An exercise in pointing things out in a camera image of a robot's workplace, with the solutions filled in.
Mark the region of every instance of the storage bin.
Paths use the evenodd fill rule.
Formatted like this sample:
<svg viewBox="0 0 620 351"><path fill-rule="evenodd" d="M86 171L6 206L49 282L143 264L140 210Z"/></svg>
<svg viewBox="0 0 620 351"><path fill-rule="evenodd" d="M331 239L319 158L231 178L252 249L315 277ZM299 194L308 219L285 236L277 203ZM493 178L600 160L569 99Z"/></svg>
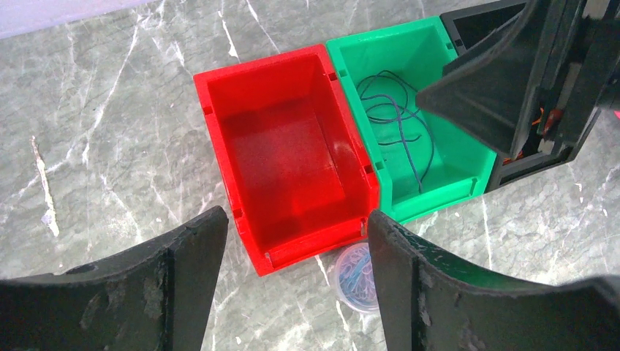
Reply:
<svg viewBox="0 0 620 351"><path fill-rule="evenodd" d="M366 237L379 186L324 45L194 82L260 276Z"/></svg>
<svg viewBox="0 0 620 351"><path fill-rule="evenodd" d="M333 39L327 48L376 170L383 212L405 223L484 193L496 153L449 121L424 111L417 115L432 137L415 118L402 122L405 135L424 137L407 144L419 173L431 158L430 139L434 139L434 156L419 193L403 144L379 145L401 139L398 124L371 123L366 108L374 103L362 102L356 89L361 80L386 69L418 90L440 79L443 66L457 55L439 17ZM368 95L398 96L399 89L389 80L377 80ZM407 107L415 111L415 99Z"/></svg>

